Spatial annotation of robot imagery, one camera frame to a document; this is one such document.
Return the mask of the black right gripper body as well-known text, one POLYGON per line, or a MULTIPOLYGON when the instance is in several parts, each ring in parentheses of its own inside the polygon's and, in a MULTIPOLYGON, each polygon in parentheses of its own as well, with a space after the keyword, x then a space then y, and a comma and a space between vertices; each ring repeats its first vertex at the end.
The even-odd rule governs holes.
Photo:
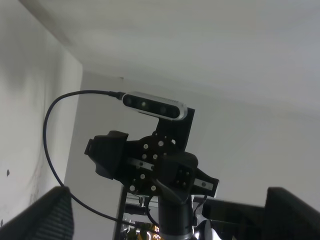
POLYGON ((122 184, 134 186, 137 194, 166 200, 214 197, 219 180, 201 171, 197 157, 186 152, 194 115, 189 108, 183 120, 159 119, 152 135, 127 141, 122 184))

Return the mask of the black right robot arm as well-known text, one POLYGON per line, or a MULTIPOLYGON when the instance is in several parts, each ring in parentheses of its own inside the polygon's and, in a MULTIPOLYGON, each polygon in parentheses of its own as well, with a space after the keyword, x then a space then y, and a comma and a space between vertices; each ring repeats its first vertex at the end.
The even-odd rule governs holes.
POLYGON ((158 198, 158 226, 166 240, 187 240, 193 233, 192 196, 214 197, 219 180, 198 167, 186 152, 195 110, 182 120, 160 119, 155 131, 140 140, 128 140, 120 131, 97 135, 85 154, 98 175, 116 180, 136 195, 158 198))

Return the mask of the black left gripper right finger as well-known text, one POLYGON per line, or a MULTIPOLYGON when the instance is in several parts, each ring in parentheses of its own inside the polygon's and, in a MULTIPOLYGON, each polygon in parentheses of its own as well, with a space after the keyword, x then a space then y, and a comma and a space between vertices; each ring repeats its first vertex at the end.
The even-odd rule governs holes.
POLYGON ((282 187, 268 188, 264 206, 209 199, 202 215, 222 240, 320 238, 320 213, 282 187))

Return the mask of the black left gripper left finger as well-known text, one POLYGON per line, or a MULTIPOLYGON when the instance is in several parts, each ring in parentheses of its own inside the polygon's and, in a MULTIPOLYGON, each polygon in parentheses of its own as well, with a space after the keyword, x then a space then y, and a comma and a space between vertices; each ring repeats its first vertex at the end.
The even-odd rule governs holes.
POLYGON ((74 217, 71 192, 56 186, 0 227, 2 240, 72 240, 74 217))

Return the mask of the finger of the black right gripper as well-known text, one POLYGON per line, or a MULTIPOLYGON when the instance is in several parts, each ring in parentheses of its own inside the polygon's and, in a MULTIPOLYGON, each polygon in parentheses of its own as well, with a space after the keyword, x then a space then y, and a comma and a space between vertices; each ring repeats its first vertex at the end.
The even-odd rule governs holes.
POLYGON ((111 130, 107 135, 96 135, 89 139, 84 154, 95 164, 95 172, 113 180, 122 162, 128 134, 111 130))
POLYGON ((194 184, 197 157, 189 152, 163 155, 154 166, 154 181, 163 193, 189 193, 194 184))

